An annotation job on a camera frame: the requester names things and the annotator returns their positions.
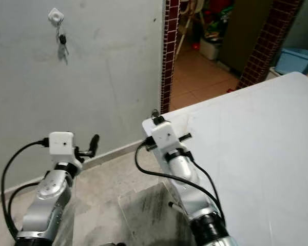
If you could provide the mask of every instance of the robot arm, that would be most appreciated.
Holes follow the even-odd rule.
[[[181,143],[191,135],[177,138],[171,123],[162,116],[156,115],[153,122],[156,126],[152,129],[152,136],[147,139],[146,148],[158,149],[160,157],[164,160],[160,163],[163,172],[202,186],[193,164],[193,156]],[[188,218],[198,246],[237,245],[226,230],[222,210],[217,209],[217,204],[212,199],[193,186],[172,179],[170,182],[179,195],[181,208]]]
[[[36,188],[36,196],[23,217],[23,228],[18,232],[16,245],[50,246],[55,240],[65,206],[71,198],[73,179],[82,170],[81,156],[94,157],[99,136],[95,135],[88,151],[74,146],[71,132],[49,135],[49,152],[54,170],[47,172]]]

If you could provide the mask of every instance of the black cable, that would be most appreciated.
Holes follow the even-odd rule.
[[[208,178],[208,180],[210,181],[211,186],[214,190],[217,202],[219,203],[219,206],[221,206],[220,199],[219,199],[219,196],[218,196],[218,192],[217,192],[216,186],[215,186],[211,176],[201,166],[199,166],[194,160],[191,160],[191,162],[194,164],[195,167],[197,167]]]
[[[16,240],[16,235],[18,233],[18,230],[13,222],[13,220],[9,217],[9,214],[7,213],[7,207],[6,207],[6,198],[5,198],[5,180],[6,180],[6,174],[7,171],[10,167],[10,165],[12,164],[12,162],[15,160],[15,158],[21,153],[23,152],[25,149],[27,149],[28,147],[31,147],[33,145],[44,145],[45,142],[44,140],[39,140],[36,142],[31,142],[28,145],[25,145],[24,147],[20,148],[8,161],[8,163],[6,164],[4,171],[2,173],[1,176],[1,204],[2,204],[2,209],[4,212],[4,218],[6,221],[6,225],[8,227],[8,230],[11,234],[11,236]]]
[[[10,220],[13,222],[12,216],[11,216],[11,205],[13,202],[14,197],[17,195],[17,193],[27,187],[31,187],[31,186],[37,186],[39,184],[39,182],[34,182],[34,183],[28,183],[24,186],[18,187],[10,196],[9,198],[9,202],[8,202],[8,216],[10,218]]]
[[[220,204],[219,202],[214,198],[214,196],[212,196],[212,194],[207,191],[206,189],[204,189],[203,187],[201,186],[198,186],[197,184],[193,183],[193,182],[190,182],[188,181],[187,179],[183,179],[183,178],[180,178],[180,177],[177,177],[177,176],[174,176],[174,175],[169,175],[169,174],[165,174],[165,173],[157,173],[157,172],[152,172],[152,171],[148,171],[148,170],[145,170],[143,168],[141,168],[139,166],[139,163],[138,163],[138,153],[140,151],[140,149],[142,147],[144,147],[146,145],[146,141],[143,141],[136,149],[136,152],[134,154],[134,162],[136,164],[136,167],[138,168],[139,171],[141,171],[142,173],[145,173],[145,174],[149,174],[149,175],[153,175],[153,176],[159,176],[159,177],[164,177],[164,178],[170,178],[170,179],[173,179],[173,180],[176,180],[176,181],[179,181],[179,182],[183,182],[189,186],[192,186],[200,191],[202,191],[204,194],[206,194],[217,206],[218,210],[219,210],[219,213],[220,213],[220,216],[221,216],[221,219],[222,221],[224,222],[224,224],[226,225],[226,222],[225,222],[225,216],[224,216],[224,213],[220,207]]]

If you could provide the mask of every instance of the cable connector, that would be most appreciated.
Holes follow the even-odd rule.
[[[39,144],[45,148],[48,148],[49,147],[49,137],[45,137],[42,140],[40,140]]]
[[[152,136],[147,137],[144,141],[144,146],[147,151],[151,151],[153,149],[156,149],[158,146],[155,143],[155,140]]]

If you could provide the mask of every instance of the key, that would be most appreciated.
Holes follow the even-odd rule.
[[[64,34],[59,35],[60,43],[64,46],[66,53],[69,55],[67,47],[66,47],[66,36]]]

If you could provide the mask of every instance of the gray wall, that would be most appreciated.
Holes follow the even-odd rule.
[[[53,7],[65,15],[68,64],[47,19]],[[0,175],[51,131],[74,132],[81,148],[99,133],[99,154],[141,139],[159,106],[162,18],[161,0],[0,0]],[[51,167],[48,149],[32,147],[6,187]]]
[[[305,0],[293,26],[288,33],[283,47],[308,50],[308,0]]]

